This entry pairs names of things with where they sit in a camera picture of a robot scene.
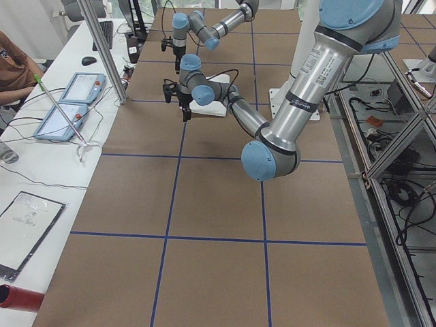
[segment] white desk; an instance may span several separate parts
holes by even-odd
[[[113,21],[115,33],[124,20],[114,19]],[[46,87],[48,89],[66,87],[75,72],[101,72],[107,75],[98,53],[92,51],[92,44],[91,34],[86,23],[83,23],[65,45],[64,49],[50,66],[50,69],[45,73],[42,80]],[[126,60],[129,58],[124,35],[116,34],[114,36],[111,53],[118,71],[121,72],[124,64],[127,63]],[[81,64],[81,60],[85,56],[93,56],[97,58],[97,62],[84,67]],[[110,86],[111,83],[107,79],[106,88]],[[39,93],[41,93],[41,89],[35,87],[29,98]],[[61,91],[53,95],[55,98],[59,98]],[[116,93],[111,89],[107,96],[97,105],[97,109],[101,112],[104,119],[93,140],[101,144],[106,141],[118,110],[118,103]],[[43,95],[24,105],[16,115],[16,118],[24,116],[44,118],[51,106],[50,100]],[[89,140],[95,131],[100,118],[100,115],[95,111],[88,114],[81,129],[81,133],[86,140]],[[17,126],[23,136],[27,137],[32,135],[38,123],[39,121],[23,119],[12,124]],[[8,127],[1,138],[4,141],[8,141],[19,139],[21,136],[11,127]],[[77,137],[74,136],[71,140],[77,142]],[[34,181],[41,181],[46,184],[87,187],[101,154],[100,148],[93,147],[84,154],[84,162],[80,163],[76,155],[77,145],[67,142],[53,144],[47,141],[20,140],[9,143],[9,146],[18,153],[20,159],[10,165],[2,163],[2,166],[20,172]],[[13,283],[16,287],[45,293],[82,203],[85,190],[36,185],[17,174],[12,174],[1,168],[0,181],[0,211],[3,211],[8,206],[19,191],[28,191],[29,193],[67,204],[58,222],[55,223],[53,229],[48,233],[34,256],[27,262]],[[8,282],[0,279],[0,284],[5,283]],[[32,325],[35,317],[35,313],[0,309],[0,326],[29,327]]]

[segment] blue joint cap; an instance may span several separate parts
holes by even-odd
[[[216,37],[211,37],[209,40],[205,41],[204,46],[208,50],[215,50],[218,47],[218,44],[219,44],[219,39],[217,39]]]
[[[192,98],[199,106],[207,106],[215,100],[215,92],[207,85],[198,85],[191,92]]]
[[[199,70],[202,67],[202,61],[194,54],[185,54],[181,59],[180,67],[183,70],[192,72],[193,70]]]
[[[172,17],[172,27],[175,29],[184,29],[188,24],[188,16],[182,12],[178,12]]]
[[[246,144],[241,155],[243,168],[256,181],[267,181],[275,176],[277,167],[270,149],[260,141]]]
[[[203,13],[200,10],[194,10],[193,12],[198,14],[198,16],[200,16],[200,18],[204,21],[204,15],[203,15]]]
[[[347,30],[371,19],[384,0],[321,0],[320,20],[329,29]]]
[[[369,53],[381,53],[383,51],[389,51],[398,46],[398,42],[400,40],[400,35],[396,37],[392,37],[387,40],[378,41],[371,44],[366,44],[362,51],[360,51],[361,55],[367,55]]]

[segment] tablet device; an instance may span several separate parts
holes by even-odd
[[[87,104],[71,104],[69,102],[58,102],[68,119],[79,129],[88,112]],[[63,115],[56,106],[53,106],[40,123],[33,137],[38,140],[68,141],[74,135],[74,130],[68,125]]]
[[[106,84],[106,77],[99,73],[75,73],[60,100],[75,104],[92,104]]]

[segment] black mouse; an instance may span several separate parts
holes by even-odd
[[[97,59],[94,57],[83,57],[82,59],[82,65],[84,66],[90,65],[95,62],[97,62]]]

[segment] keyboard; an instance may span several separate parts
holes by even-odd
[[[106,43],[108,44],[109,49],[112,49],[112,38],[114,33],[114,22],[111,20],[105,20],[104,22],[99,22],[100,27],[102,28],[104,38],[106,39]],[[93,51],[97,51],[97,46],[95,42],[93,44]]]

